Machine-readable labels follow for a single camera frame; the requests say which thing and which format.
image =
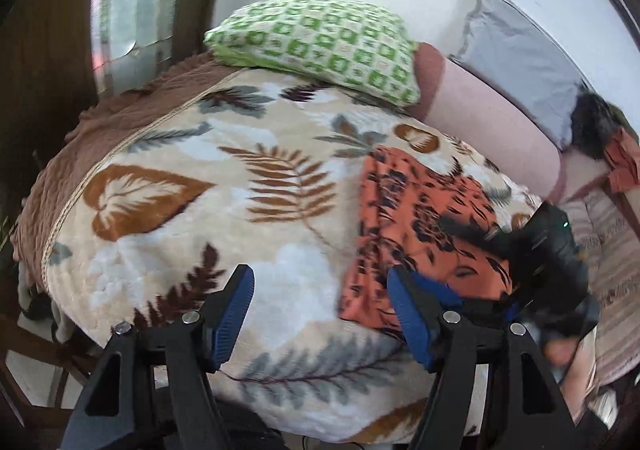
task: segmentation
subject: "gray cloth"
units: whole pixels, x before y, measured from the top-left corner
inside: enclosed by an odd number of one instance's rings
[[[518,107],[559,148],[571,144],[582,74],[566,53],[505,0],[478,0],[452,58]]]

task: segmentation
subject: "orange fabric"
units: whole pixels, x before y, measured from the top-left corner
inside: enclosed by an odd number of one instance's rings
[[[640,146],[620,127],[607,143],[604,157],[611,165],[609,185],[613,193],[640,185]]]
[[[438,227],[440,215],[484,230],[495,213],[480,183],[457,165],[441,175],[396,148],[378,147],[365,159],[360,189],[356,261],[342,290],[339,315],[401,336],[386,274],[396,264],[446,283],[461,296],[498,299],[511,293],[508,264]]]

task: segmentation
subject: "metal screw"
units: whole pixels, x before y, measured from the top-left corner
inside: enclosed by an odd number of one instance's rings
[[[524,333],[527,332],[527,328],[524,327],[524,325],[522,325],[522,324],[518,324],[517,322],[511,324],[509,329],[511,329],[511,332],[513,334],[515,334],[516,336],[524,336]]]
[[[131,324],[126,320],[114,325],[113,330],[118,336],[122,336],[131,331]]]
[[[185,324],[195,324],[198,320],[200,320],[200,313],[197,311],[187,311],[182,315],[182,321]]]
[[[445,311],[442,317],[447,324],[457,324],[460,322],[460,315],[455,311]]]

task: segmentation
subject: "green and white pillow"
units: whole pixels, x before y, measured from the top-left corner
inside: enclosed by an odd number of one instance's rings
[[[414,105],[414,43],[385,8],[346,0],[269,0],[235,11],[205,35],[226,65],[266,67]]]

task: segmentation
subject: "floral blanket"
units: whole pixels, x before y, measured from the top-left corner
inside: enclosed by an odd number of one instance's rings
[[[46,243],[47,288],[105,344],[120,320],[172,321],[249,264],[254,299],[231,360],[210,377],[214,393],[286,432],[408,441],[432,376],[397,340],[337,317],[363,163],[377,145],[443,174],[459,165],[483,185],[501,226],[535,208],[460,140],[325,84],[244,70],[86,174]],[[470,432],[484,402],[483,367],[477,375]]]

